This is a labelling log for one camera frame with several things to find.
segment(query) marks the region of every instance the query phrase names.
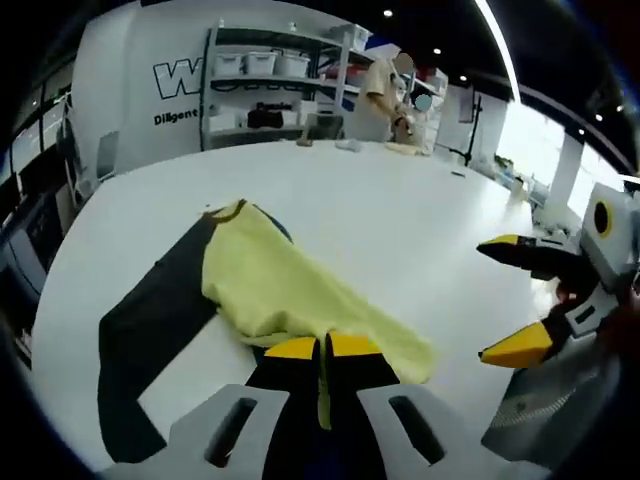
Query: person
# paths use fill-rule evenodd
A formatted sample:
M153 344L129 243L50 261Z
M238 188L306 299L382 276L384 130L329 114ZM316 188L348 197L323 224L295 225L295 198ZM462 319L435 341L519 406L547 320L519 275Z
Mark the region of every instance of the person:
M392 126L406 123L402 109L406 83L402 75L410 74L413 68L413 60L405 52L371 64L346 125L348 138L386 142L391 138Z

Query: white wall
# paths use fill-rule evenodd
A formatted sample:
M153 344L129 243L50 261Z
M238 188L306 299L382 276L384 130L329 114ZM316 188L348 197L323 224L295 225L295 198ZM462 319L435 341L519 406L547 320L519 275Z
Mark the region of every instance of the white wall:
M440 128L436 138L436 152L442 158L458 161L460 156L449 152L444 147L455 148L466 152L471 140L473 123L460 123L460 101L464 89L449 85L447 95L442 104ZM484 93L482 96L482 113L478 122L475 142L471 154L474 158L486 157L493 159L498 150L500 135L507 114L507 102Z
M119 172L200 150L199 118L191 115L156 126L154 117L199 108L194 91L200 78L198 58L207 28L220 18L226 26L277 29L294 21L298 31L317 35L345 23L271 0L174 0L145 8L128 4L95 19L84 32L72 88L74 130L82 161L92 174L100 138L115 130L120 131ZM175 85L176 96L163 99L155 74L170 75L163 64L174 68L179 60L184 61L178 68L193 75Z
M89 22L73 69L73 117L78 151L95 176L100 138L125 118L126 46L129 26L141 7L130 3Z

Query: white table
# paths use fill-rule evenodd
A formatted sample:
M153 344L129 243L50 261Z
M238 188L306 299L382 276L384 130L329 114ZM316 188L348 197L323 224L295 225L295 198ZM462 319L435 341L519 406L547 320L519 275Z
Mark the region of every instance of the white table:
M281 142L190 155L107 181L65 238L38 308L33 383L45 413L90 467L112 463L98 423L98 322L203 211L244 197L282 222L308 256L432 340L439 358L427 388L480 439L511 371L481 364L477 352L534 313L526 272L475 247L502 233L530 234L532 225L527 204L509 204L503 187L452 168L375 144L354 154L332 142ZM173 421L224 384L244 383L254 366L216 318L140 402L166 437Z

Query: black cloth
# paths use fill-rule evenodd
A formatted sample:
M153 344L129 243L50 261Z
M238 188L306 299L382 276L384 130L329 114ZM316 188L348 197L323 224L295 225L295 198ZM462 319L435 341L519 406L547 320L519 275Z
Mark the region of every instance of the black cloth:
M202 264L222 221L203 215L100 320L98 415L115 462L137 463L166 445L138 398L216 314L218 305L202 295Z

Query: t-shirt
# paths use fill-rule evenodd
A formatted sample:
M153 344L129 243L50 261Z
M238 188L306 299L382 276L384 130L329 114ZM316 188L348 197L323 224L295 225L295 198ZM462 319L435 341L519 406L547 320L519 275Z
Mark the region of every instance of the t-shirt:
M382 95L382 101L391 109L400 103L399 90L404 82L391 60L376 60L369 67L356 105L345 126L346 136L361 141L386 142L391 137L391 121L368 97L369 93Z

